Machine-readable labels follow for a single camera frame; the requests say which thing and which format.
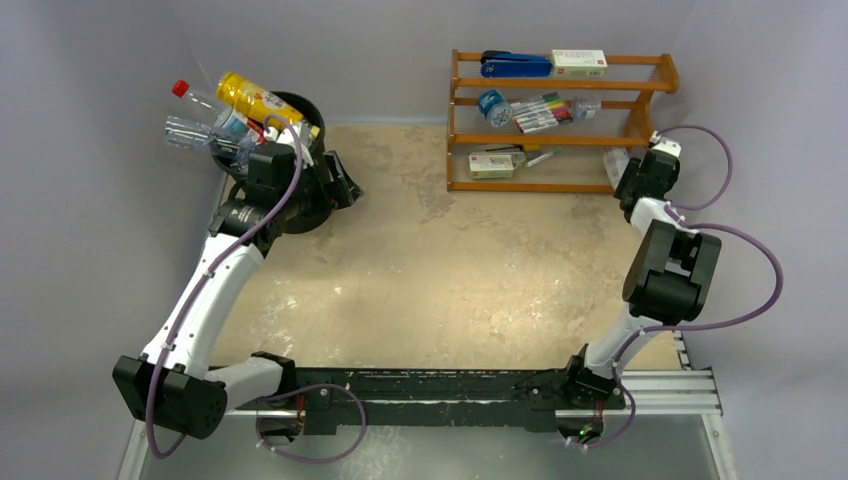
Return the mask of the white label bottle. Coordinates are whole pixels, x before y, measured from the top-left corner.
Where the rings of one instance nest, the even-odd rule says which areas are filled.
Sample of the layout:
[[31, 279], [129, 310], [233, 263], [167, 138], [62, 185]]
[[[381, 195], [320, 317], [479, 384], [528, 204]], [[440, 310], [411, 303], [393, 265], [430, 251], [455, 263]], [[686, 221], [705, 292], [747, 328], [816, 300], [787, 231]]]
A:
[[603, 165], [613, 189], [618, 187], [629, 160], [630, 155], [625, 148], [614, 147], [605, 150], [603, 154]]

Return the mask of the yellow lemon drink bottle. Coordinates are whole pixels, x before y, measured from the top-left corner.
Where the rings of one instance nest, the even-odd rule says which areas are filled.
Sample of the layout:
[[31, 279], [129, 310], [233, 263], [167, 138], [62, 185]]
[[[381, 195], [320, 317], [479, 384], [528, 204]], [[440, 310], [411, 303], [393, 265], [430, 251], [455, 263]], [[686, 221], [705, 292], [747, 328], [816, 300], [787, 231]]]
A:
[[264, 124], [269, 114], [284, 117], [293, 127], [304, 127], [309, 140], [315, 140], [321, 129], [281, 96], [235, 72], [225, 73], [219, 80], [216, 96], [248, 118]]

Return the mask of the clear bottle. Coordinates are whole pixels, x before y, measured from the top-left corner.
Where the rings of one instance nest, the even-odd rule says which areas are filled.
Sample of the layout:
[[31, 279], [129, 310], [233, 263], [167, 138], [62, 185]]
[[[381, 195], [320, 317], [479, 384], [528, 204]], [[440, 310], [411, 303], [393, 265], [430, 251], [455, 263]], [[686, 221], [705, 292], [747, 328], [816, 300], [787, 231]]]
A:
[[258, 146], [247, 135], [176, 116], [166, 118], [163, 141], [176, 148], [210, 154], [233, 169], [246, 165]]

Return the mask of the red cap bottle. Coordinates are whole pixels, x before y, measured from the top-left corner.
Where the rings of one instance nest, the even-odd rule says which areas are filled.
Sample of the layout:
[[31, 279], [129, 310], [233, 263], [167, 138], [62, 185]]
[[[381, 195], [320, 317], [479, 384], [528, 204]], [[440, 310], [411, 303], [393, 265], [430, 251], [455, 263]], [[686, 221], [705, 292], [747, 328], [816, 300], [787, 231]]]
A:
[[254, 120], [224, 103], [213, 93], [192, 86], [185, 80], [177, 80], [171, 92], [198, 113], [202, 123], [238, 138], [246, 137], [258, 144], [265, 142], [262, 128]]

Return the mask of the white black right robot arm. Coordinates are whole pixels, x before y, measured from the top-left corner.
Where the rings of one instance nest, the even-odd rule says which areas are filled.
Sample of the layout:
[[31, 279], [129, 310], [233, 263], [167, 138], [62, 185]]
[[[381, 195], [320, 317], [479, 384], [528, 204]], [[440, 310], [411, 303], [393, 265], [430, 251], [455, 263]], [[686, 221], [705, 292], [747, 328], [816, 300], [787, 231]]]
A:
[[628, 161], [615, 188], [625, 220], [642, 241], [625, 276], [617, 320], [569, 360], [561, 392], [573, 406], [607, 400], [642, 348], [696, 319], [706, 303], [722, 243], [685, 226], [666, 199], [679, 176], [680, 152], [675, 142], [648, 148]]

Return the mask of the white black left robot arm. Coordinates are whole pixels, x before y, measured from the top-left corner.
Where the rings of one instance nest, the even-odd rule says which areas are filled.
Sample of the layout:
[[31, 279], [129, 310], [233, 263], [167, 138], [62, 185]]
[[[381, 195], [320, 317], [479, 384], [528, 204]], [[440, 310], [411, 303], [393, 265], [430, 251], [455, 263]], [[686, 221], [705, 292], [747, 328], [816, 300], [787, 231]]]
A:
[[293, 360], [256, 352], [213, 369], [210, 354], [241, 290], [284, 234], [307, 233], [363, 195], [334, 151], [299, 159], [294, 147], [259, 146], [247, 174], [215, 212], [195, 272], [174, 310], [112, 378], [147, 435], [205, 439], [224, 414], [254, 400], [284, 409], [297, 399]]

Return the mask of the black plastic waste bin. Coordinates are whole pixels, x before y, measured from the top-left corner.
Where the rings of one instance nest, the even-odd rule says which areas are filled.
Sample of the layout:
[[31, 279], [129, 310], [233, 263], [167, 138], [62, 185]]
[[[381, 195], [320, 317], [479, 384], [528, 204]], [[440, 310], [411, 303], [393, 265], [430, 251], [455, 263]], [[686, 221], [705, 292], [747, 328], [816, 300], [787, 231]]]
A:
[[[285, 101], [287, 101], [292, 106], [294, 106], [298, 110], [300, 110], [306, 116], [306, 118], [309, 121], [313, 122], [316, 126], [318, 126], [321, 129], [321, 132], [318, 134], [317, 139], [315, 140], [312, 147], [310, 148], [310, 151], [311, 151], [313, 158], [314, 158], [314, 162], [316, 164], [316, 162], [318, 160], [320, 160], [321, 158], [324, 158], [324, 153], [325, 153], [325, 144], [324, 144], [324, 139], [325, 139], [324, 127], [325, 127], [325, 124], [324, 124], [324, 120], [323, 120], [323, 117], [322, 117], [320, 111], [310, 100], [308, 100], [307, 98], [302, 97], [298, 94], [291, 93], [291, 92], [285, 92], [285, 91], [274, 91], [274, 93], [281, 96]], [[303, 233], [307, 233], [307, 232], [285, 232], [285, 233], [286, 234], [303, 234]]]

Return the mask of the small clear jar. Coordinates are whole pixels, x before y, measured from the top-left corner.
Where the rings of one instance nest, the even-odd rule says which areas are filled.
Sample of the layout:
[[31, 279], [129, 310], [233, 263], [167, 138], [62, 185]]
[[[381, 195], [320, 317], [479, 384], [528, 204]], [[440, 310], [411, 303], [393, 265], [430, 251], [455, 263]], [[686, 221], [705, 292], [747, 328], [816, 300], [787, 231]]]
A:
[[601, 100], [576, 96], [571, 103], [571, 116], [575, 122], [587, 121], [593, 119], [601, 109]]

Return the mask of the green white marker pen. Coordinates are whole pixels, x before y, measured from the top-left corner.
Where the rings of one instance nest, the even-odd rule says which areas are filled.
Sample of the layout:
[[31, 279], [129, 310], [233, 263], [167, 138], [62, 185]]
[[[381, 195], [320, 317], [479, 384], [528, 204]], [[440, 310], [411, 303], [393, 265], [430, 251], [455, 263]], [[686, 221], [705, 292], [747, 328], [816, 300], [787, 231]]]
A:
[[524, 167], [525, 168], [532, 168], [533, 166], [538, 165], [539, 163], [542, 163], [542, 162], [544, 162], [544, 161], [546, 161], [546, 160], [548, 160], [548, 159], [550, 159], [550, 158], [552, 158], [556, 155], [559, 155], [561, 152], [562, 152], [562, 148], [556, 147], [551, 151], [539, 154], [539, 155], [535, 156], [534, 158], [526, 161], [525, 164], [524, 164]]

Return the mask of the pack of coloured markers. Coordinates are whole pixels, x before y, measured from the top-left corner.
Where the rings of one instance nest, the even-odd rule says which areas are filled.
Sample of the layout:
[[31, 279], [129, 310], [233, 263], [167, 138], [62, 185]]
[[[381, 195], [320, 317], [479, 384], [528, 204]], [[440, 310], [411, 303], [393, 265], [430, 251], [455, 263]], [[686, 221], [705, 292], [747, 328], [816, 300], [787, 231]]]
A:
[[567, 102], [551, 92], [510, 104], [513, 122], [523, 134], [539, 132], [574, 121]]

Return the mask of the white green box top shelf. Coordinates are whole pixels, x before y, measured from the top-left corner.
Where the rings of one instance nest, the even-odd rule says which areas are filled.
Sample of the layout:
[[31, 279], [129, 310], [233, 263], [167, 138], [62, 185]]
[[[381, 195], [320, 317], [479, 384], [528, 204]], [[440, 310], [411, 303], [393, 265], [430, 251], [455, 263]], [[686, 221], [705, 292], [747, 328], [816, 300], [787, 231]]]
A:
[[599, 78], [608, 69], [608, 62], [602, 50], [566, 50], [553, 49], [549, 56], [554, 78]]

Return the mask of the orange wooden shelf rack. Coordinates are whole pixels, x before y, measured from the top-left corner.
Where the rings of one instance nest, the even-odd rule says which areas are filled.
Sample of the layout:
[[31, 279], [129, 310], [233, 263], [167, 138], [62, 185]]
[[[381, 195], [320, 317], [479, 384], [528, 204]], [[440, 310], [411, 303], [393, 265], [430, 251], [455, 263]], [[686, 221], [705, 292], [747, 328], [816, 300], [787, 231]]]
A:
[[[668, 53], [610, 55], [607, 74], [596, 79], [485, 78], [480, 73], [481, 57], [479, 52], [451, 53], [446, 134], [446, 187], [450, 191], [609, 194], [613, 188], [601, 164], [604, 149], [631, 151], [647, 146], [655, 130], [650, 113], [653, 97], [674, 94], [680, 86]], [[514, 123], [493, 127], [478, 112], [478, 97], [491, 89], [511, 102], [557, 93], [565, 104], [582, 97], [599, 100], [600, 108], [591, 119], [525, 134]], [[468, 155], [485, 144], [561, 151], [508, 179], [476, 179]]]

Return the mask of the blue tape dispenser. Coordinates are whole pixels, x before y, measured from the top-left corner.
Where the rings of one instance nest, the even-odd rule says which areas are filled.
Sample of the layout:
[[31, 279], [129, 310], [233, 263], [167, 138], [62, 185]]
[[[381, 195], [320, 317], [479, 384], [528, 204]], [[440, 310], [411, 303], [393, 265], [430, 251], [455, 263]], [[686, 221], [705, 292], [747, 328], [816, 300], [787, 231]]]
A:
[[483, 92], [477, 99], [477, 106], [492, 127], [503, 127], [513, 119], [511, 104], [496, 89]]

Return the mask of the blue stapler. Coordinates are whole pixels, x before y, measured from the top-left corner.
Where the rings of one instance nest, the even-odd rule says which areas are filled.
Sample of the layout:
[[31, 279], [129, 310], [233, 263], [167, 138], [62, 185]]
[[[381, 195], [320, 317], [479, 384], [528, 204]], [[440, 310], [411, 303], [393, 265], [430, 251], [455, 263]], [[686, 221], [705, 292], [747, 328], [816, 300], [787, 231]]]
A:
[[547, 56], [486, 50], [480, 58], [480, 74], [484, 78], [548, 77], [552, 64]]

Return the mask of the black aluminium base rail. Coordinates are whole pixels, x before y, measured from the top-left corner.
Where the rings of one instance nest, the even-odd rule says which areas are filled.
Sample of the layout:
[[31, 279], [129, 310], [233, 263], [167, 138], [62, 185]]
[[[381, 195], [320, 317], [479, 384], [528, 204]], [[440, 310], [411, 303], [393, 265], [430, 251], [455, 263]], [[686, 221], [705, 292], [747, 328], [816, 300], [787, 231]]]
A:
[[113, 380], [138, 420], [196, 439], [209, 437], [230, 411], [300, 419], [309, 435], [342, 425], [520, 427], [597, 442], [611, 419], [701, 415], [720, 409], [708, 371], [629, 371], [619, 383], [575, 368], [427, 370], [298, 367], [264, 353], [190, 372], [123, 357]]

